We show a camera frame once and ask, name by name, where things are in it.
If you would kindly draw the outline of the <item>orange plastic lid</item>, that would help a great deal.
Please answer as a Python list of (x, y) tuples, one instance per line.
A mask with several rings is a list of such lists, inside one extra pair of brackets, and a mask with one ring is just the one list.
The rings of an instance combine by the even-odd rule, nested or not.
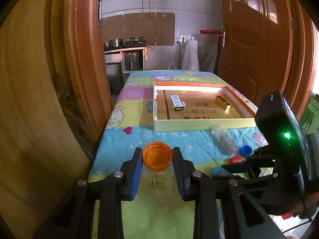
[(151, 142), (143, 149), (143, 163), (150, 171), (164, 171), (173, 160), (172, 149), (162, 142)]

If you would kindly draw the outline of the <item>blue bottle cap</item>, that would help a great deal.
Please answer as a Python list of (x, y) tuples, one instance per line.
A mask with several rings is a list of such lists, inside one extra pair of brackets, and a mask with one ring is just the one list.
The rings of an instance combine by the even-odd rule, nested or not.
[(252, 148), (250, 146), (243, 145), (239, 149), (239, 154), (240, 154), (241, 157), (247, 158), (247, 157), (250, 157), (253, 154), (253, 150), (252, 150)]

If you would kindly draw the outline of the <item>red bottle cap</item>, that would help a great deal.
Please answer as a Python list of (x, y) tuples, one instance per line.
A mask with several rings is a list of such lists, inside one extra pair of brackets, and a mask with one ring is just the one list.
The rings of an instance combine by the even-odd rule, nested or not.
[(243, 162), (243, 158), (236, 155), (236, 156), (233, 156), (230, 160), (229, 160), (229, 164), (238, 164), (238, 163), (241, 163)]

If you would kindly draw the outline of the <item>clear plastic bottle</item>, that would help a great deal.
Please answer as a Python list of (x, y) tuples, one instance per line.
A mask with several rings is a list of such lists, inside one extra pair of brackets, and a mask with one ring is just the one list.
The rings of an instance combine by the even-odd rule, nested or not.
[(223, 155), (233, 157), (239, 150), (234, 140), (228, 135), (226, 130), (222, 129), (219, 125), (212, 128), (212, 135), (217, 143), (217, 147)]

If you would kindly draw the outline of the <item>gold bar block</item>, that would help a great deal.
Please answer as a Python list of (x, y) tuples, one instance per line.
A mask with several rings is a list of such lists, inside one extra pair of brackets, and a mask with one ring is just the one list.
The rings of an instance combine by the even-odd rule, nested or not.
[(216, 96), (215, 103), (219, 105), (219, 107), (223, 109), (225, 113), (229, 113), (231, 105), (222, 96)]

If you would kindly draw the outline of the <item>shallow cardboard box tray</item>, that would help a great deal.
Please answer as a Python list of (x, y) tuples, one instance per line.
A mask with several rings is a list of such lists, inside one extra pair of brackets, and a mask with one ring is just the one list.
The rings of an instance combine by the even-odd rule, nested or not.
[[(170, 95), (176, 94), (185, 103), (182, 111), (173, 109)], [(222, 96), (231, 105), (229, 113), (215, 103)], [(223, 129), (255, 127), (255, 110), (230, 87), (200, 83), (154, 83), (154, 130), (204, 131), (215, 125)]]

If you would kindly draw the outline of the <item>white remote control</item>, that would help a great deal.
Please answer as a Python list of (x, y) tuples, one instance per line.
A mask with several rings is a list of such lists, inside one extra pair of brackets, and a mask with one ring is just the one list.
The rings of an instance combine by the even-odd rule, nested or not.
[(175, 111), (182, 111), (185, 108), (185, 103), (180, 100), (176, 94), (170, 95), (170, 100)]

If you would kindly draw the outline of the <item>brown wooden door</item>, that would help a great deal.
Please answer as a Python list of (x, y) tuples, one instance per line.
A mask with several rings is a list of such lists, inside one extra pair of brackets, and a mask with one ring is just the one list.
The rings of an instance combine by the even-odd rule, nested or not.
[(307, 14), (297, 0), (222, 0), (218, 75), (255, 105), (280, 90), (297, 109)]

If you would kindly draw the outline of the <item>white kitchen cabinet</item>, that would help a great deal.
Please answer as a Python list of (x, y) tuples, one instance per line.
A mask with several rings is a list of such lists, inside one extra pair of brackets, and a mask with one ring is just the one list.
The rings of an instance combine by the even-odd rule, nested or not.
[(105, 51), (104, 59), (106, 64), (121, 64), (122, 73), (132, 73), (145, 70), (146, 55), (147, 48), (141, 46)]

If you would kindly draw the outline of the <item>green air fryer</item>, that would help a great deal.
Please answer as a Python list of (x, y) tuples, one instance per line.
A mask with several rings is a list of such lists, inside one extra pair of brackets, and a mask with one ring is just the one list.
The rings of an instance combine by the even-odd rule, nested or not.
[(137, 71), (140, 69), (140, 53), (129, 52), (124, 55), (125, 69), (127, 71)]

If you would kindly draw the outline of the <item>white plastic covered appliance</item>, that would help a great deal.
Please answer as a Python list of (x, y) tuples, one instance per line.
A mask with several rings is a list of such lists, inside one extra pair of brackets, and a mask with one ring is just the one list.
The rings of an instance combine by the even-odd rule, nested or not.
[(181, 69), (185, 71), (198, 71), (198, 41), (187, 40), (182, 46)]

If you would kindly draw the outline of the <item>silver cooking pot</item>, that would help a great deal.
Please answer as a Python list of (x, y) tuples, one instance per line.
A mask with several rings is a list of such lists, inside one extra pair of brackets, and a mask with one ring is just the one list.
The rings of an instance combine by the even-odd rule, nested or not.
[(124, 39), (123, 38), (115, 38), (109, 41), (108, 47), (117, 49), (121, 48), (124, 45)]

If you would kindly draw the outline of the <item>black gas stove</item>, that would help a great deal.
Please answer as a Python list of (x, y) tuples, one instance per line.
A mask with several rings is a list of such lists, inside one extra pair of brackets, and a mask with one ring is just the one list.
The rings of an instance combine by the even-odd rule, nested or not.
[(131, 37), (124, 41), (124, 48), (135, 48), (146, 45), (146, 40), (143, 37)]

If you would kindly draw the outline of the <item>wooden door frame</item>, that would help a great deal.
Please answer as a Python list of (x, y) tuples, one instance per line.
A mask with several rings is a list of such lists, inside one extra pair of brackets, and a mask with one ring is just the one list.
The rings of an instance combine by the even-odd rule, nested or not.
[(46, 0), (52, 83), (78, 140), (96, 142), (112, 111), (102, 43), (102, 0)]

